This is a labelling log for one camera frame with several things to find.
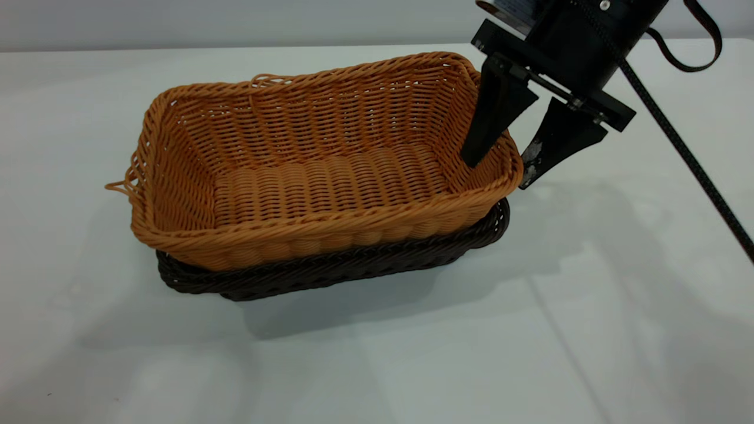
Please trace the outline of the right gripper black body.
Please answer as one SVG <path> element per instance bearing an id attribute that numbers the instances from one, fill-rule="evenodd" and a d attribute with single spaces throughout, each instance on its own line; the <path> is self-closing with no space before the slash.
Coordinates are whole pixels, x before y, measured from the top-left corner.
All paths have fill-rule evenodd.
<path id="1" fill-rule="evenodd" d="M 492 16 L 474 35 L 483 54 L 502 56 L 530 70 L 530 81 L 548 89 L 616 131 L 636 113 L 604 91 L 617 70 L 607 41 L 579 1 L 478 1 Z"/>

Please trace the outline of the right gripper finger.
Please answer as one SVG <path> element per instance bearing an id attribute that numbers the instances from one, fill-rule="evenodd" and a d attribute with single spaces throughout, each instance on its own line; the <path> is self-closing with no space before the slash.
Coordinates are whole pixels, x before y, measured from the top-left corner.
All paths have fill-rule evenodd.
<path id="1" fill-rule="evenodd" d="M 524 174 L 518 187 L 525 190 L 557 164 L 601 142 L 606 135 L 607 130 L 592 115 L 571 110 L 552 98 L 535 137 L 521 155 Z"/>
<path id="2" fill-rule="evenodd" d="M 480 70 L 477 104 L 461 147 L 461 158 L 477 167 L 498 138 L 530 108 L 538 95 L 528 88 L 530 70 L 506 57 L 488 56 Z"/>

